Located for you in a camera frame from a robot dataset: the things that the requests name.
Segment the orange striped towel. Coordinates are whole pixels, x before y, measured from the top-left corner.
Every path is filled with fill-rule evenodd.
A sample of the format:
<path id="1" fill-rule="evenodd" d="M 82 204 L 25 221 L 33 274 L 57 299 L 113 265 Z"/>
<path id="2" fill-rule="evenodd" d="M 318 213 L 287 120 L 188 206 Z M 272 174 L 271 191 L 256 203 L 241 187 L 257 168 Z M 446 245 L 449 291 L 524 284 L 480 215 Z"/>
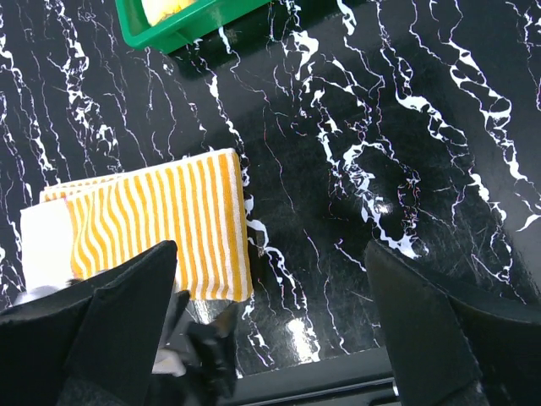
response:
<path id="1" fill-rule="evenodd" d="M 176 244 L 178 288 L 242 302 L 253 292 L 241 167 L 222 149 L 42 190 L 21 212 L 25 286 L 62 288 Z"/>

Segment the yellow towel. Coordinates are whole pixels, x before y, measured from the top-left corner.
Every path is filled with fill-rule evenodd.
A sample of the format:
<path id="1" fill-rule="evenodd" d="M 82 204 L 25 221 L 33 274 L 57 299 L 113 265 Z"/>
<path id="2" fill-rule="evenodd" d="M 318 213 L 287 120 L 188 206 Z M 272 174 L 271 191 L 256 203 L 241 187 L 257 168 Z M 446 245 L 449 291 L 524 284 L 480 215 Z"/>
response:
<path id="1" fill-rule="evenodd" d="M 141 5 L 145 12 L 145 17 L 150 25 L 157 25 L 164 19 L 180 13 L 194 0 L 142 0 Z"/>

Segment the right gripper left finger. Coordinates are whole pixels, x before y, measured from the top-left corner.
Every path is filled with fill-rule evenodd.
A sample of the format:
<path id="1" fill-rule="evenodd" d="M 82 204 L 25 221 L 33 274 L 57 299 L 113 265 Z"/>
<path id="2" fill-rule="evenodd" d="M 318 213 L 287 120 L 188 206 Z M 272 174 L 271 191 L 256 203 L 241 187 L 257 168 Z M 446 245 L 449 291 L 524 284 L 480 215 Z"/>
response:
<path id="1" fill-rule="evenodd" d="M 1 403 L 55 405 L 68 380 L 141 405 L 172 293 L 164 241 L 83 282 L 1 314 Z"/>

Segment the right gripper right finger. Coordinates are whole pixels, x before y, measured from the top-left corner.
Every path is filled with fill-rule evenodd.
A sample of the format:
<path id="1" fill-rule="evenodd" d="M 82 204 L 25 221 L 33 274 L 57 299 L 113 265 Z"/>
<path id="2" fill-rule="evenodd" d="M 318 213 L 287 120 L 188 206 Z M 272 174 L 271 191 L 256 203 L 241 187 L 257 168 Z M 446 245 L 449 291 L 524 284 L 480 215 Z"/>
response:
<path id="1" fill-rule="evenodd" d="M 538 405 L 540 307 L 371 241 L 369 285 L 403 405 Z"/>

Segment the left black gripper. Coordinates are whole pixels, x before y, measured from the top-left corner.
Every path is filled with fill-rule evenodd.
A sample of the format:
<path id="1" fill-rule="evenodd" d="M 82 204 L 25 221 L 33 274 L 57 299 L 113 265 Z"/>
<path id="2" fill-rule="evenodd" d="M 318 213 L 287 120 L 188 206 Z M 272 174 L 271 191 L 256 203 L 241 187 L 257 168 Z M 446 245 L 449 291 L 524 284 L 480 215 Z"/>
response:
<path id="1" fill-rule="evenodd" d="M 211 323 L 183 319 L 188 291 L 172 294 L 151 373 L 153 405 L 216 405 L 235 392 L 238 304 Z"/>

